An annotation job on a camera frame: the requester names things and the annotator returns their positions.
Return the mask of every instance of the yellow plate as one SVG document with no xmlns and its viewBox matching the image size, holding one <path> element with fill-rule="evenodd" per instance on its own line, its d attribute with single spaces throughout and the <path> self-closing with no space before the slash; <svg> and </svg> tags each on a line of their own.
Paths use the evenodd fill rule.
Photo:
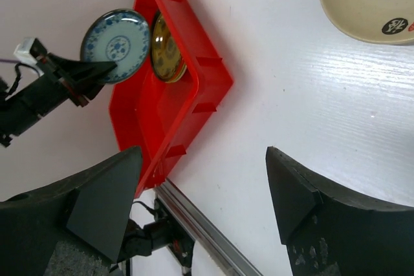
<svg viewBox="0 0 414 276">
<path fill-rule="evenodd" d="M 321 0 L 331 22 L 355 39 L 389 45 L 414 42 L 413 0 Z"/>
<path fill-rule="evenodd" d="M 177 82 L 187 69 L 162 14 L 153 27 L 151 59 L 155 75 L 166 83 Z"/>
</svg>

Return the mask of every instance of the table surface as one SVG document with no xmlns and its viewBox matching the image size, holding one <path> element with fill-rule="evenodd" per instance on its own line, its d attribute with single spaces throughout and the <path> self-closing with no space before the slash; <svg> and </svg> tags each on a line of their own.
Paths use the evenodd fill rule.
<svg viewBox="0 0 414 276">
<path fill-rule="evenodd" d="M 264 275 L 291 274 L 273 145 L 347 187 L 414 205 L 413 47 L 337 30 L 319 0 L 188 0 L 235 84 L 172 181 Z"/>
</svg>

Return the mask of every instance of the red tray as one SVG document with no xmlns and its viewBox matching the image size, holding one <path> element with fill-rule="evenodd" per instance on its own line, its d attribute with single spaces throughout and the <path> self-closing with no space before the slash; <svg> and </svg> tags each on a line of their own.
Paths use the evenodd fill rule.
<svg viewBox="0 0 414 276">
<path fill-rule="evenodd" d="M 142 148 L 138 197 L 165 181 L 233 79 L 187 0 L 135 0 L 134 10 L 150 23 L 161 11 L 188 66 L 178 82 L 164 83 L 147 58 L 133 77 L 114 87 L 109 114 L 119 148 Z"/>
</svg>

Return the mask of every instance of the black printed character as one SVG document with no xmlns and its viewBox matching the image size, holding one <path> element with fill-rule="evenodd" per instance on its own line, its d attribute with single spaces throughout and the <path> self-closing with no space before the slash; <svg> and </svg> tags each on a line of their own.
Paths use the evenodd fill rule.
<svg viewBox="0 0 414 276">
<path fill-rule="evenodd" d="M 408 21 L 402 17 L 392 19 L 382 27 L 382 33 L 385 35 L 395 35 L 402 32 L 408 26 Z"/>
</svg>

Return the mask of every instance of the beige bowl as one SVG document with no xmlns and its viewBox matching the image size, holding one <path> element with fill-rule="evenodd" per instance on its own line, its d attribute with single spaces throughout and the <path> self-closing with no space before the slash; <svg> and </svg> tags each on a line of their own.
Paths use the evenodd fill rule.
<svg viewBox="0 0 414 276">
<path fill-rule="evenodd" d="M 414 42 L 414 0 L 321 0 L 331 22 L 355 39 L 388 45 Z"/>
</svg>

